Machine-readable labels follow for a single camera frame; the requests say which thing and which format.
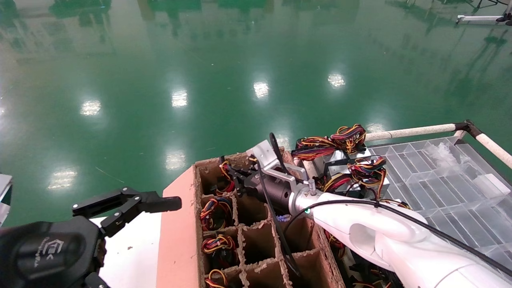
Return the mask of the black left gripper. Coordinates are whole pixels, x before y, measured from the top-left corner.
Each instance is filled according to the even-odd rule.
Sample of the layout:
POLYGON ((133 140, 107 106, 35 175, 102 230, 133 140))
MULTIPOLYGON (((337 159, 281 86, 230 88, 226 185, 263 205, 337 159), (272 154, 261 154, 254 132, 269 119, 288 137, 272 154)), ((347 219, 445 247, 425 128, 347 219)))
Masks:
POLYGON ((67 221, 38 221, 1 229, 2 288, 109 288, 99 276, 113 237, 141 213, 178 211, 179 196, 123 187, 72 206, 67 221), (88 219, 113 211, 97 226, 88 219))

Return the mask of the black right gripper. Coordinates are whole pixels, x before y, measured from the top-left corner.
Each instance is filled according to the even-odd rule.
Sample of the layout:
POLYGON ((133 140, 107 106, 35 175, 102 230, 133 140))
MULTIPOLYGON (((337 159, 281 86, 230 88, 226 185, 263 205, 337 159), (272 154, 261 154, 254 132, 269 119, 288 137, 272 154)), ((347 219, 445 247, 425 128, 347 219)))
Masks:
POLYGON ((259 175, 254 175, 255 173, 256 170, 254 168, 244 169, 229 166, 229 176, 234 182, 236 195, 239 198, 243 196, 255 197, 259 201, 267 203, 268 201, 262 186, 264 184, 274 211, 278 215, 289 214, 288 202, 292 193, 289 182, 270 175, 264 175, 261 178, 259 175))

